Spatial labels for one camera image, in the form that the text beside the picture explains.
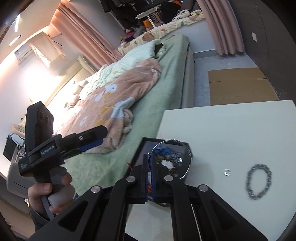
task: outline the pink curtain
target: pink curtain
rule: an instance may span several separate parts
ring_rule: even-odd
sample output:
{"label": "pink curtain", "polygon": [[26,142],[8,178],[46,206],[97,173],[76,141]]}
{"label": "pink curtain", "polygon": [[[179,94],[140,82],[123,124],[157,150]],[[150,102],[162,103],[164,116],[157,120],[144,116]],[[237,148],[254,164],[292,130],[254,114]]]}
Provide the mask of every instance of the pink curtain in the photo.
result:
{"label": "pink curtain", "polygon": [[228,0],[197,0],[220,55],[244,52],[242,35]]}
{"label": "pink curtain", "polygon": [[65,0],[60,2],[51,23],[97,68],[122,58],[117,49]]}

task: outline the floor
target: floor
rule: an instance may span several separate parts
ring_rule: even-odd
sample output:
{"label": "floor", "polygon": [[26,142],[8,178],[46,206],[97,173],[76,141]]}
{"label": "floor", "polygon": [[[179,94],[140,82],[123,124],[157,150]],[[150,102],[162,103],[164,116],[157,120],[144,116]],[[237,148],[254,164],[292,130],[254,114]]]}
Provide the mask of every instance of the floor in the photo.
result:
{"label": "floor", "polygon": [[209,106],[210,85],[207,72],[214,69],[234,69],[257,67],[253,60],[245,53],[235,56],[211,56],[195,59],[194,64],[194,106]]}

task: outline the white table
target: white table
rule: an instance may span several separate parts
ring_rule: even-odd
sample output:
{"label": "white table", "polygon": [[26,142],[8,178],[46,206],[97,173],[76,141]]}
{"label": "white table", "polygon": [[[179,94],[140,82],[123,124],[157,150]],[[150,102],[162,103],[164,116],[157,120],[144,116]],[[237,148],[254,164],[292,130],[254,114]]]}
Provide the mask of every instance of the white table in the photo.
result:
{"label": "white table", "polygon": [[[257,102],[168,110],[157,138],[188,142],[193,162],[186,184],[207,184],[237,212],[276,241],[296,212],[296,108],[293,101]],[[272,185],[261,199],[245,190],[252,165],[266,164]],[[231,175],[225,176],[228,168]],[[251,188],[260,192],[266,174],[257,170]],[[173,240],[170,211],[134,205],[126,232],[144,240]]]}

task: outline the light switch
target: light switch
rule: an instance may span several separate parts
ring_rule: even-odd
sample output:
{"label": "light switch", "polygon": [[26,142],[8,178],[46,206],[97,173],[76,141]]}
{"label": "light switch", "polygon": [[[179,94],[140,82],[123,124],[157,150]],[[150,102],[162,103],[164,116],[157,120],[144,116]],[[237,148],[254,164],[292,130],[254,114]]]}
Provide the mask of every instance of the light switch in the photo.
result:
{"label": "light switch", "polygon": [[257,42],[257,36],[255,33],[252,33],[253,40]]}

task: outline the hand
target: hand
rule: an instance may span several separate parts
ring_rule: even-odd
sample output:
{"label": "hand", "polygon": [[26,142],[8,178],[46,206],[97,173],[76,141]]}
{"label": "hand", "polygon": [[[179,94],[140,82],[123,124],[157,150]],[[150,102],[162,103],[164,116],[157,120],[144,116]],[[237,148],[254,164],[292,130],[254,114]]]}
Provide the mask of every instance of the hand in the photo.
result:
{"label": "hand", "polygon": [[[70,173],[66,173],[62,177],[62,184],[64,186],[69,185],[72,182],[72,177]],[[41,196],[48,195],[52,192],[52,185],[51,183],[35,183],[28,189],[28,196],[29,196],[29,203],[30,206],[41,216],[47,217],[46,211],[43,207]],[[49,207],[50,212],[55,214],[60,214],[64,209],[66,209],[74,200],[70,200],[68,203],[59,206],[59,207]]]}

